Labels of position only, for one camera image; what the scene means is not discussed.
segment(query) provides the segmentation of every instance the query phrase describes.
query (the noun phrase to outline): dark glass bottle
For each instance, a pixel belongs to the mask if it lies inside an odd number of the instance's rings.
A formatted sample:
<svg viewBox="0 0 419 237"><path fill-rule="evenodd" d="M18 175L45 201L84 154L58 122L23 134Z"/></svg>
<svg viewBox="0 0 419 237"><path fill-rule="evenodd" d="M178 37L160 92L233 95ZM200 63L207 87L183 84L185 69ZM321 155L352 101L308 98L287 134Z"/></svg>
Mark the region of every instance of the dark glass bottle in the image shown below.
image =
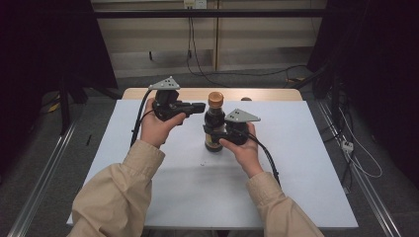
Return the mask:
<svg viewBox="0 0 419 237"><path fill-rule="evenodd" d="M219 92L211 92L209 94L209 109L205 115L205 123L207 131L224 131L225 113L222 110L224 97ZM222 145L218 141L213 141L208 133L206 133L206 148L208 151L216 152L222 149Z"/></svg>

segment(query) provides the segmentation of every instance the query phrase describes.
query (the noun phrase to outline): sleeve cuff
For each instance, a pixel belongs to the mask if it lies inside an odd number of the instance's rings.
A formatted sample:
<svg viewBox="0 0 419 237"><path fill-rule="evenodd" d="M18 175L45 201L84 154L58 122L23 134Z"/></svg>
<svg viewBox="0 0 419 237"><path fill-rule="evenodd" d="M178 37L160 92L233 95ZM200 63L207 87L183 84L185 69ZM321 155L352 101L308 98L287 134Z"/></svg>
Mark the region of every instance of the sleeve cuff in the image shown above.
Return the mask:
<svg viewBox="0 0 419 237"><path fill-rule="evenodd" d="M156 147L137 140L129 150L123 165L132 175L142 174L151 179L163 162L165 154Z"/></svg>
<svg viewBox="0 0 419 237"><path fill-rule="evenodd" d="M246 187L255 204L264 204L271 198L285 197L278 182L269 172L255 175L247 182Z"/></svg>

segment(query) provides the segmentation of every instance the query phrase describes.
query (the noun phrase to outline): beige sleeve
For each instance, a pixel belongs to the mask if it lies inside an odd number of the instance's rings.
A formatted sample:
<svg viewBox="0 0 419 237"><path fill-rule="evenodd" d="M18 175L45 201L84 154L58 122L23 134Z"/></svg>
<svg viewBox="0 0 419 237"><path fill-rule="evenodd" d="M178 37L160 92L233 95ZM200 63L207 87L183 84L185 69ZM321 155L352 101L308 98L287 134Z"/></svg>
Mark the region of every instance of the beige sleeve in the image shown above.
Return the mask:
<svg viewBox="0 0 419 237"><path fill-rule="evenodd" d="M139 236L151 202L151 178L164 153L137 141L122 164L99 172L73 203L68 236Z"/></svg>
<svg viewBox="0 0 419 237"><path fill-rule="evenodd" d="M323 236L270 173L252 177L246 186L264 222L265 236Z"/></svg>

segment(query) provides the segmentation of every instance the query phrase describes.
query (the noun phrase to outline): bottle cap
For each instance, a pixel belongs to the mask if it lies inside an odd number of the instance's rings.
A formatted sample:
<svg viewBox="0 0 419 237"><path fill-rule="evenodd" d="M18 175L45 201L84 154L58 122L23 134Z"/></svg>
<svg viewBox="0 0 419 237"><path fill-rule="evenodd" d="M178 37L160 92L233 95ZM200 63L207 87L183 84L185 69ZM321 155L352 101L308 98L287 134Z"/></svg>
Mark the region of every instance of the bottle cap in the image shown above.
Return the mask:
<svg viewBox="0 0 419 237"><path fill-rule="evenodd" d="M209 106L213 108L220 108L224 101L224 96L220 92L209 93Z"/></svg>

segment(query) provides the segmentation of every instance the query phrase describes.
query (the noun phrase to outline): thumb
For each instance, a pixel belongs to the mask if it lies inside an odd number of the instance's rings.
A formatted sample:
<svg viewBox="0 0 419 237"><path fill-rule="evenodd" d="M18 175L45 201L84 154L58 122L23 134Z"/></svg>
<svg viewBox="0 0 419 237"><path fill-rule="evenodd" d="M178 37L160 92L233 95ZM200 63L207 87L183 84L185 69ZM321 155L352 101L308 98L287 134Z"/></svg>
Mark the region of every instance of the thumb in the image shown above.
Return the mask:
<svg viewBox="0 0 419 237"><path fill-rule="evenodd" d="M169 120L165 121L165 123L167 124L169 129L172 129L173 127L182 123L183 120L185 120L185 118L186 118L186 114L185 113L180 113L180 114L170 118Z"/></svg>
<svg viewBox="0 0 419 237"><path fill-rule="evenodd" d="M223 147L227 148L228 150L232 151L233 153L236 151L237 146L236 144L222 138L219 140L219 144L221 144Z"/></svg>

